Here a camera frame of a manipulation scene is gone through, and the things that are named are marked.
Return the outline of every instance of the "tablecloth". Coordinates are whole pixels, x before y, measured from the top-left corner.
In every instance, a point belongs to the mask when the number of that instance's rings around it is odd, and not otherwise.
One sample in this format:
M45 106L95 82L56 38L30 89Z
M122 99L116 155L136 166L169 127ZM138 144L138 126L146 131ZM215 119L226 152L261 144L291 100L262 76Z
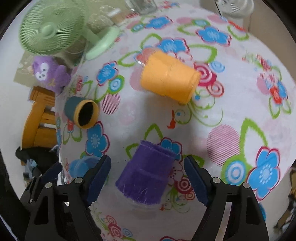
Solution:
M187 105L138 84L142 67L134 57L151 46L201 72ZM112 47L94 60L83 60L56 97L64 173L70 182L74 160L111 157L111 171L91 206L104 240L190 240L205 207L195 198L184 158L192 155L226 183L248 182L260 202L296 157L295 92L279 59L233 22L187 4L164 5L151 15L131 18ZM93 128L81 130L65 116L71 96L99 104ZM140 140L177 155L162 201L151 207L134 203L115 186Z

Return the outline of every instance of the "purple stuffed toy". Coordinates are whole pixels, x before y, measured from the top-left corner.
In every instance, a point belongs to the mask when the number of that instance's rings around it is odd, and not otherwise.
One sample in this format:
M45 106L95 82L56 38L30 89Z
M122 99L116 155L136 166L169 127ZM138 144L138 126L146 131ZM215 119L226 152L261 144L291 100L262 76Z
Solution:
M70 82L70 75L64 65L58 65L51 56L35 56L32 64L35 77L42 82L43 86L60 94L62 87Z

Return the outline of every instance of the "screw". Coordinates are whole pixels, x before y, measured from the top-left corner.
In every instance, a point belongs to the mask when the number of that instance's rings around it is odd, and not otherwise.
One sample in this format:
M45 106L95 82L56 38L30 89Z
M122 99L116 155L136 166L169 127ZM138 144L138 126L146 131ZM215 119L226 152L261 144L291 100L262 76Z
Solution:
M214 177L214 178L213 178L213 182L214 182L214 183L220 183L221 180L220 180L220 178L218 178L218 177Z
M242 184L245 188L249 188L250 187L250 184L249 183L243 183Z
M82 182L82 178L81 177L78 177L74 180L75 183L81 183Z
M45 187L46 188L50 188L52 186L52 183L47 183L47 184L45 184Z

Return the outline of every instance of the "green fan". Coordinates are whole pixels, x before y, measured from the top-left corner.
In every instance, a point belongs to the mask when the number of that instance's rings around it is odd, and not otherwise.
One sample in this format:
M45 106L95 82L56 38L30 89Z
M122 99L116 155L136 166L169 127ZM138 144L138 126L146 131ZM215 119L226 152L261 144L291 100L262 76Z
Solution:
M120 29L112 26L96 35L86 26L86 15L83 0L41 0L21 24L21 44L33 54L53 55L70 47L82 35L92 44L86 59L94 59L110 47Z

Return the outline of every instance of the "chair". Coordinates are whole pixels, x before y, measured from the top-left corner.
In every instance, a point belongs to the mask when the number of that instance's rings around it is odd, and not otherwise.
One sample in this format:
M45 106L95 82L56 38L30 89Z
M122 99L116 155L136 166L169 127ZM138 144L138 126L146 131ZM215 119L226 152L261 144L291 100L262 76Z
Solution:
M55 114L47 110L54 107L54 92L42 87L33 87L30 100L35 101L22 134L22 148L48 147L57 144L56 129L44 127L43 124L55 125Z

